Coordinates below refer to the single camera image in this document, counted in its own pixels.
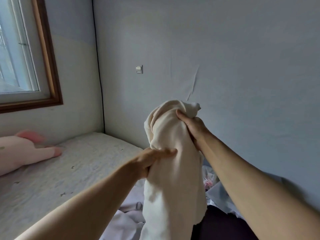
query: wall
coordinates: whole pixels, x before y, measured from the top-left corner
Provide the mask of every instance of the wall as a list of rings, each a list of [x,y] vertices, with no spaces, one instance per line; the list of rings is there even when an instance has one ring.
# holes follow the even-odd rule
[[[320,0],[95,0],[106,132],[147,147],[170,99],[320,206]],[[144,74],[135,74],[143,65]]]
[[[99,84],[91,0],[45,0],[64,105],[0,114],[0,136],[32,129],[56,144],[101,132]]]

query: patterned bed sheet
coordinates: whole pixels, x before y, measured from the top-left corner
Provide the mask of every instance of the patterned bed sheet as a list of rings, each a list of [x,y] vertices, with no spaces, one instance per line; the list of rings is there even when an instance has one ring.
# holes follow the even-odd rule
[[[0,236],[12,240],[75,194],[106,177],[142,149],[102,133],[59,145],[62,156],[0,177]]]

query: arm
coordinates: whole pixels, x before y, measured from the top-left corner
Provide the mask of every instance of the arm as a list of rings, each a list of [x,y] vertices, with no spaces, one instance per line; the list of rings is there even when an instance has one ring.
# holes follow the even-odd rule
[[[186,123],[196,147],[260,240],[319,239],[320,216],[316,211],[242,159],[210,133],[201,119],[190,119],[180,111],[177,116]]]
[[[50,212],[16,240],[99,239],[134,184],[147,177],[149,167],[175,153],[176,150],[144,150],[110,176]]]

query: person's left arm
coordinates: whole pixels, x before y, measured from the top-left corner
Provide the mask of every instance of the person's left arm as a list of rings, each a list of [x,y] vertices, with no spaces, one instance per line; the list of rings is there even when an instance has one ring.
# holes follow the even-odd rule
[[[50,212],[16,240],[98,240],[134,184],[147,177],[149,167],[156,160],[175,154],[176,149],[142,151],[110,176]]]

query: stuffed animal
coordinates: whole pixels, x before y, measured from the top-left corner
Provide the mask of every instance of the stuffed animal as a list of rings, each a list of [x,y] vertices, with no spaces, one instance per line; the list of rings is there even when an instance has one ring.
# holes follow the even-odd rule
[[[36,148],[45,137],[30,130],[23,130],[14,136],[0,137],[0,176],[23,165],[36,163],[62,154],[55,146]]]

